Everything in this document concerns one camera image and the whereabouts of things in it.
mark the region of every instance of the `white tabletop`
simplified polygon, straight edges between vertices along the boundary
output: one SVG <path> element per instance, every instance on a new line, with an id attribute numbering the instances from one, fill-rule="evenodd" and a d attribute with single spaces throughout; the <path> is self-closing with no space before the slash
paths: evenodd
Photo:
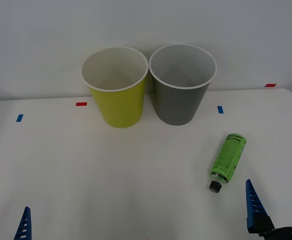
<path id="1" fill-rule="evenodd" d="M 216 194 L 209 172 L 229 133 L 247 144 Z M 275 227 L 292 226 L 288 90 L 207 92 L 183 126 L 162 122 L 146 96 L 126 129 L 91 97 L 0 101 L 0 240 L 14 238 L 25 206 L 33 240 L 259 239 L 247 231 L 247 179 Z"/>

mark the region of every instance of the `blue tape marker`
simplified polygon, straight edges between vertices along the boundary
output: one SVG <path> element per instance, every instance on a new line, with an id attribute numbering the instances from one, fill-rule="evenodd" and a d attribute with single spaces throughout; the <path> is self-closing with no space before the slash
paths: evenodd
<path id="1" fill-rule="evenodd" d="M 17 117 L 16 122 L 21 122 L 22 119 L 23 119 L 23 116 L 24 116 L 24 114 L 19 114 L 18 117 Z"/>
<path id="2" fill-rule="evenodd" d="M 223 114 L 224 113 L 222 106 L 217 106 L 217 108 L 218 108 L 218 113 L 219 114 Z"/>

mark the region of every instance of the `green bottle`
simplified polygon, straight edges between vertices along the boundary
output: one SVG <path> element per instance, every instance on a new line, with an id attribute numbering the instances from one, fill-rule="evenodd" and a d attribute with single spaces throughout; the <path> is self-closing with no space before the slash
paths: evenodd
<path id="1" fill-rule="evenodd" d="M 226 184 L 232 179 L 245 145 L 246 139 L 239 134 L 232 133 L 226 137 L 210 171 L 209 189 L 214 193 L 219 193 L 222 184 Z"/>

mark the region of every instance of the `bottle cap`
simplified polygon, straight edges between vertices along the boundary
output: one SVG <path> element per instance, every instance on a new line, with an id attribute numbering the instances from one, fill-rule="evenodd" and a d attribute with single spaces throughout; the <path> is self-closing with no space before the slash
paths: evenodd
<path id="1" fill-rule="evenodd" d="M 214 193 L 219 193 L 222 188 L 222 185 L 219 182 L 211 181 L 209 189 Z"/>

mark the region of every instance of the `white wall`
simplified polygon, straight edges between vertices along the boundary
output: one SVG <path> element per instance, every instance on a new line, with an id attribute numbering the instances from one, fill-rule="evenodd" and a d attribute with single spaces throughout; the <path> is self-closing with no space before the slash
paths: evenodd
<path id="1" fill-rule="evenodd" d="M 181 42 L 215 56 L 211 90 L 292 90 L 292 0 L 0 0 L 0 99 L 86 96 L 94 51 Z"/>

